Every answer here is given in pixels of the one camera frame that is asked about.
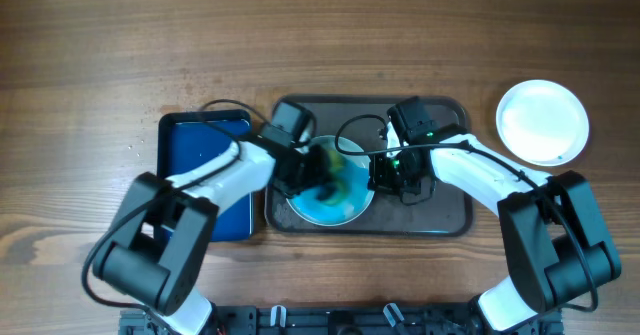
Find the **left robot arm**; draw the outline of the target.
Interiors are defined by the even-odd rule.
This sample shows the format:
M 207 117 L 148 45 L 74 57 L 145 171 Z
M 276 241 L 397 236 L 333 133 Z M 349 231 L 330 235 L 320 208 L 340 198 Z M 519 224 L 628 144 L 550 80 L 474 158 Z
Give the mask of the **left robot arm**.
M 219 214 L 268 185 L 289 196 L 332 181 L 342 164 L 329 150 L 305 151 L 260 136 L 168 179 L 143 173 L 90 251 L 90 275 L 132 297 L 130 307 L 172 334 L 212 334 L 213 304 L 195 287 Z

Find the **white plate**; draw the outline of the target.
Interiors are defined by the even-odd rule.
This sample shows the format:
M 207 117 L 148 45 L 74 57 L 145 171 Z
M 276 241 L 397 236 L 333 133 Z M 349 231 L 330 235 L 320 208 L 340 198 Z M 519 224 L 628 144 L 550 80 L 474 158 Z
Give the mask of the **white plate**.
M 311 140 L 310 146 L 312 145 L 320 145 L 325 150 L 336 150 L 333 135 L 317 136 Z M 374 191 L 368 188 L 369 158 L 340 154 L 346 160 L 346 169 L 341 177 L 348 186 L 347 196 L 343 201 L 336 206 L 321 203 L 316 199 L 320 187 L 308 189 L 287 200 L 299 217 L 314 225 L 331 227 L 351 222 L 367 209 L 374 197 Z
M 548 80 L 527 80 L 511 87 L 496 109 L 500 139 L 514 155 L 538 166 L 571 162 L 585 149 L 590 124 L 580 100 Z

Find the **green yellow sponge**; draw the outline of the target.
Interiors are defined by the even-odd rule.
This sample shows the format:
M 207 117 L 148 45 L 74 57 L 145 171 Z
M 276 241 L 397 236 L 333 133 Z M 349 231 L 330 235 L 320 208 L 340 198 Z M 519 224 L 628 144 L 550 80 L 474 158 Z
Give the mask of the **green yellow sponge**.
M 326 149 L 327 180 L 320 186 L 316 199 L 328 206 L 336 206 L 343 201 L 348 192 L 348 186 L 341 174 L 346 169 L 345 158 L 335 149 Z

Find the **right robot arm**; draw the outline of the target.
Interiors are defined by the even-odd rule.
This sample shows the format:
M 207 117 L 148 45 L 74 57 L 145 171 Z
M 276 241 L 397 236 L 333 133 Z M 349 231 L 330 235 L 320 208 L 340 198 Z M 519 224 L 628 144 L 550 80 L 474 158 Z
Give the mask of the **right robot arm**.
M 619 278 L 622 264 L 589 182 L 579 173 L 551 175 L 490 150 L 458 125 L 424 126 L 397 135 L 380 131 L 386 149 L 374 154 L 401 178 L 431 175 L 471 196 L 498 219 L 508 276 L 477 301 L 486 327 L 514 330 L 591 297 Z

